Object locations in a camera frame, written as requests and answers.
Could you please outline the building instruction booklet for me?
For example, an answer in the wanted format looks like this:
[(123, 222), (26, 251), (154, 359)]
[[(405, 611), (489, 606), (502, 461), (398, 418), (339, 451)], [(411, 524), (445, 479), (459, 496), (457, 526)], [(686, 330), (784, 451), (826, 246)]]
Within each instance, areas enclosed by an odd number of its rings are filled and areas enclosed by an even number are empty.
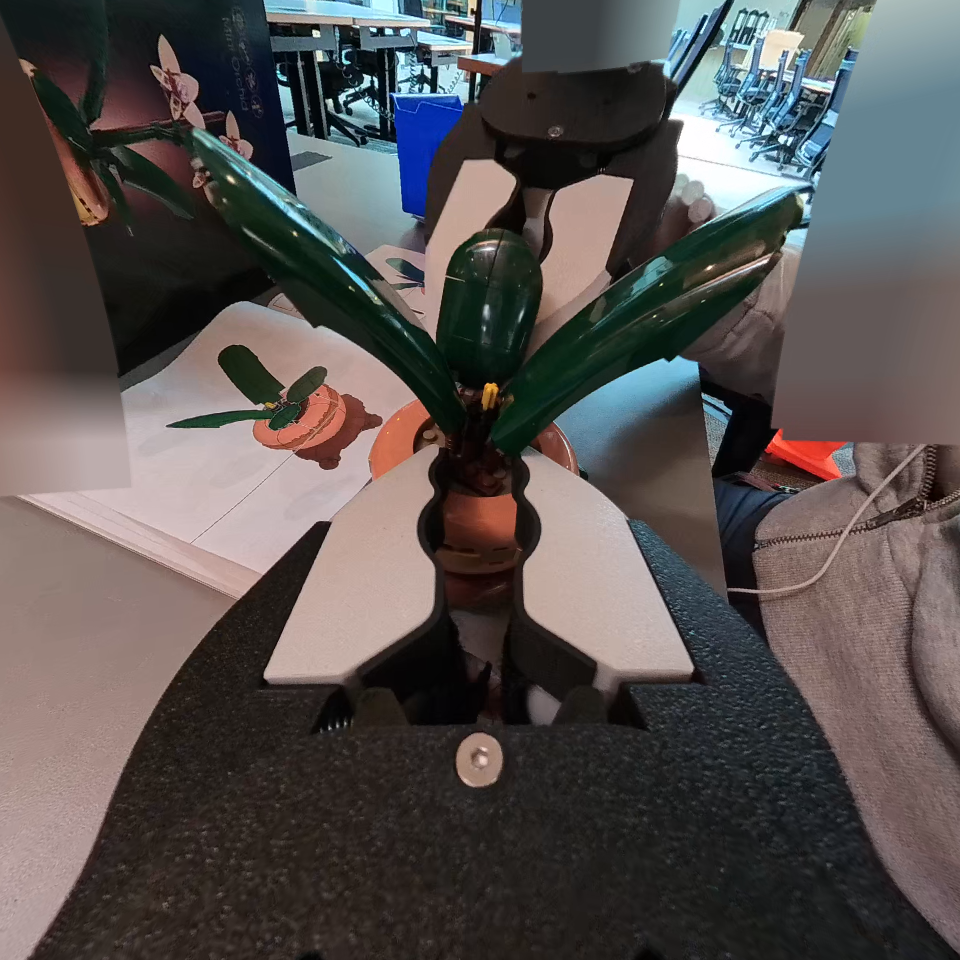
[[(249, 348), (282, 387), (325, 368), (320, 408), (335, 402), (335, 393), (348, 395), (366, 413), (361, 428), (352, 419), (331, 438), (318, 434), (323, 450), (311, 460), (286, 438), (280, 448), (261, 443), (261, 421), (170, 427), (255, 407), (219, 366), (219, 354), (232, 345)], [(269, 306), (242, 301), (222, 310), (167, 366), (122, 391), (129, 486), (22, 498), (236, 598), (368, 484), (378, 430), (414, 399), (378, 360), (312, 327), (283, 295)]]

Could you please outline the row of black office chairs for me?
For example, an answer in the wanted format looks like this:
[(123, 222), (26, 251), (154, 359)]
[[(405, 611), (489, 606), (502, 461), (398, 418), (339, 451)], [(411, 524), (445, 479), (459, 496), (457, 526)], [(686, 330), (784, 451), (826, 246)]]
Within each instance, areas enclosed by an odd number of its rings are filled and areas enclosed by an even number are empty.
[(731, 2), (678, 93), (680, 170), (798, 178), (814, 170), (875, 2)]

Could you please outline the person's right forearm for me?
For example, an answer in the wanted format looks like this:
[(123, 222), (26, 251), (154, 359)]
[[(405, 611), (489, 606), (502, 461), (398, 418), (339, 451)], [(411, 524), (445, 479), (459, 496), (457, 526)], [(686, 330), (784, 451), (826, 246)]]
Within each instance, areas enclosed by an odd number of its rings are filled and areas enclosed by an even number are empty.
[(786, 335), (786, 312), (803, 249), (787, 244), (774, 269), (741, 303), (681, 353), (710, 382), (772, 406)]

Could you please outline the orange object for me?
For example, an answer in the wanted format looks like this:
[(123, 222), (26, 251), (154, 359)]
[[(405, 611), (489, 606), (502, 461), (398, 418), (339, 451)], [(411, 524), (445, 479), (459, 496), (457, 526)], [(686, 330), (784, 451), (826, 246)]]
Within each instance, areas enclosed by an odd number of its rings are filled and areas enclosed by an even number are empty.
[(852, 446), (841, 441), (789, 439), (784, 430), (779, 429), (766, 444), (762, 458), (765, 462), (787, 465), (829, 482), (842, 476), (835, 455)]

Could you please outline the grey desk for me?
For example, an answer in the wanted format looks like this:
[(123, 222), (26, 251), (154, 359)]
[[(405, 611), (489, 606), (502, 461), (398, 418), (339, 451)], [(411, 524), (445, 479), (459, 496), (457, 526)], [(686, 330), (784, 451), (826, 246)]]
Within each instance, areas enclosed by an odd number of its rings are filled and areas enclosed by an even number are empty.
[[(559, 423), (590, 481), (721, 593), (698, 367), (623, 376)], [(1, 547), (1, 956), (27, 958), (163, 691), (234, 600), (18, 498)]]

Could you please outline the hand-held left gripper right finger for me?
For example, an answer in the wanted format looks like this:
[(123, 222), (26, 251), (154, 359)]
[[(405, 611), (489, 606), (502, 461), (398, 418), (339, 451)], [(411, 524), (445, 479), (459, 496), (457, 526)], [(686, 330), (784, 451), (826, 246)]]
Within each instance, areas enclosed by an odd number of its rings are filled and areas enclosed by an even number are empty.
[(626, 514), (533, 448), (514, 462), (512, 491), (520, 674), (536, 687), (689, 683), (694, 663)]

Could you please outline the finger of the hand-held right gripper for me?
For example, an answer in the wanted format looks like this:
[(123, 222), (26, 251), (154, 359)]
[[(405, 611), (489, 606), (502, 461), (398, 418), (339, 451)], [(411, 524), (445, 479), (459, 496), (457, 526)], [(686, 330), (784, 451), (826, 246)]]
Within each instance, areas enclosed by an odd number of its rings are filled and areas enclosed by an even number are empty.
[(426, 317), (438, 317), (450, 259), (485, 230), (519, 190), (517, 177), (493, 159), (462, 163), (426, 245)]
[(633, 182), (594, 175), (557, 191), (525, 188), (523, 238), (543, 279), (534, 331), (555, 332), (610, 285), (608, 261)]

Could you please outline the blue plastic bin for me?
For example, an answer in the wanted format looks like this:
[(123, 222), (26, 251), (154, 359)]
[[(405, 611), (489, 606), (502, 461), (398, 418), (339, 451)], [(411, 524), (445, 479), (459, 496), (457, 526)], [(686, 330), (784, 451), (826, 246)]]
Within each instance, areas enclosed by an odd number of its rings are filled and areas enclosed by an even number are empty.
[(463, 104), (456, 94), (391, 93), (402, 210), (426, 216), (431, 164), (441, 142), (458, 122)]

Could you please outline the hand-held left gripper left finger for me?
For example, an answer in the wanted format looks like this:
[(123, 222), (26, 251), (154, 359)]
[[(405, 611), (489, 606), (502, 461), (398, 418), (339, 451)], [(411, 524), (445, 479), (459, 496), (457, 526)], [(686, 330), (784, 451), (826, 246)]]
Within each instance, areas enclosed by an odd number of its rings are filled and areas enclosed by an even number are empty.
[(422, 516), (440, 450), (419, 450), (334, 515), (264, 670), (273, 687), (351, 686), (436, 620)]

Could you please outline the black orchid toy set box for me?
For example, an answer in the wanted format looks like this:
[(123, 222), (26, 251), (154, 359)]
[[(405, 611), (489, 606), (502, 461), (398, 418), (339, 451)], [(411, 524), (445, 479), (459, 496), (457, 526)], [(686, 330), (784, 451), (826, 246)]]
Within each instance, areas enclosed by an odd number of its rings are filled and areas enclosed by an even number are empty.
[(205, 129), (296, 190), (264, 2), (2, 2), (100, 282), (122, 373), (270, 285), (183, 143)]

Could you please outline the brown-topped office desk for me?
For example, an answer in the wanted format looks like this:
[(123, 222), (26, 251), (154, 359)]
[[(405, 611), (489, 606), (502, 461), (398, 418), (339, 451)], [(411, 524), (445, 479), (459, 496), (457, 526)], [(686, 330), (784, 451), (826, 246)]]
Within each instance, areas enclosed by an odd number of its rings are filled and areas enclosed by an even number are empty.
[(337, 53), (340, 32), (353, 30), (360, 49), (376, 57), (375, 109), (380, 121), (372, 136), (394, 142), (396, 127), (390, 113), (390, 93), (397, 87), (394, 52), (416, 48), (419, 32), (428, 28), (429, 21), (346, 2), (265, 1), (263, 5), (270, 26), (270, 49), (285, 65), (296, 131), (320, 139), (329, 137), (317, 54)]

